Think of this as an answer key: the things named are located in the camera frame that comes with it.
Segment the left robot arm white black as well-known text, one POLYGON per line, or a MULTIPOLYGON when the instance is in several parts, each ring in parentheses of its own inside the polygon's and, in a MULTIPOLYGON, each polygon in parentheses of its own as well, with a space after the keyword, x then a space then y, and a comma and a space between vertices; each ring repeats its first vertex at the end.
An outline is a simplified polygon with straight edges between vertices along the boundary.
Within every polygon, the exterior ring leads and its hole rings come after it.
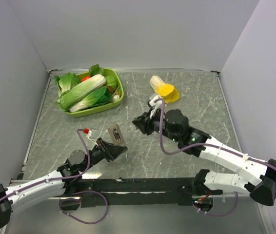
POLYGON ((76 194, 83 173, 104 159, 114 161, 127 150, 123 141, 113 144, 98 138, 91 150, 73 151, 61 166, 45 176, 15 187, 0 184, 0 229, 9 223, 12 212, 23 211, 51 197, 76 194))

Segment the white remote control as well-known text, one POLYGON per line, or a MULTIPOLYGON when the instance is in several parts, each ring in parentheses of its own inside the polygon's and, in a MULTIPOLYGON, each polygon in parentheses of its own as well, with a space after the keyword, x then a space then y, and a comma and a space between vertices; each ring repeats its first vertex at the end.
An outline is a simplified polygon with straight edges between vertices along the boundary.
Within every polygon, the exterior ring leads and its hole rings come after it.
POLYGON ((112 143, 116 146, 126 146, 125 139, 122 135, 118 124, 113 124, 108 127, 108 133, 111 137, 112 143))

